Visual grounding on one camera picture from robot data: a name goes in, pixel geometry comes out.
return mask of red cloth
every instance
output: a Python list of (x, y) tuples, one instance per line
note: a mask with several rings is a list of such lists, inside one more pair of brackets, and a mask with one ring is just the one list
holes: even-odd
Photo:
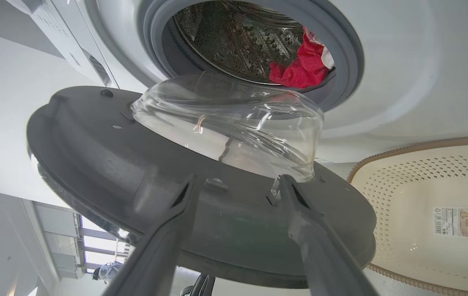
[(288, 67), (271, 62), (269, 79), (291, 88), (317, 86), (329, 72), (329, 69), (322, 63), (323, 51), (324, 46), (311, 42), (304, 32), (304, 42), (296, 52), (298, 58)]

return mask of washing machine drum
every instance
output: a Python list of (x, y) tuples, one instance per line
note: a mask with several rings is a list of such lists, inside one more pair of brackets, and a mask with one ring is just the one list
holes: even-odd
[(198, 210), (178, 264), (245, 283), (306, 288), (275, 191), (278, 175), (300, 182), (359, 266), (375, 254), (370, 203), (313, 163), (322, 120), (317, 105), (297, 92), (204, 73), (146, 94), (61, 90), (31, 116), (27, 137), (31, 159), (55, 193), (131, 244), (196, 175)]
[[(210, 71), (301, 92), (324, 112), (343, 103), (358, 86), (364, 68), (360, 41), (347, 19), (325, 1), (279, 0), (270, 3), (273, 8), (263, 4), (269, 3), (216, 0), (186, 6), (184, 1), (161, 5), (145, 0), (139, 17), (144, 19), (144, 47), (166, 77)], [(285, 68), (298, 58), (304, 28), (329, 50), (335, 66), (330, 65), (317, 85), (281, 86), (270, 79), (270, 65)]]

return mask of beige laundry basket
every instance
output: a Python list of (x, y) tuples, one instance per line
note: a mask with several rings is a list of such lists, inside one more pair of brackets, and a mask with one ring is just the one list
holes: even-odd
[(468, 296), (468, 139), (367, 158), (348, 182), (377, 213), (369, 268), (446, 295)]

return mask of product label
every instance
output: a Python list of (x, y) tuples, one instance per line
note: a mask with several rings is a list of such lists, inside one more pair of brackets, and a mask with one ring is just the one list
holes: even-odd
[(468, 208), (433, 208), (435, 234), (468, 238)]

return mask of washing machine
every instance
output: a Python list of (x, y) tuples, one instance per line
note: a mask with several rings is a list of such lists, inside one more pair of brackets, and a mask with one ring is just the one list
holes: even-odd
[(72, 67), (140, 93), (200, 71), (284, 88), (268, 80), (268, 63), (293, 58), (305, 26), (335, 65), (319, 85), (289, 88), (325, 113), (320, 163), (468, 136), (465, 0), (8, 1)]

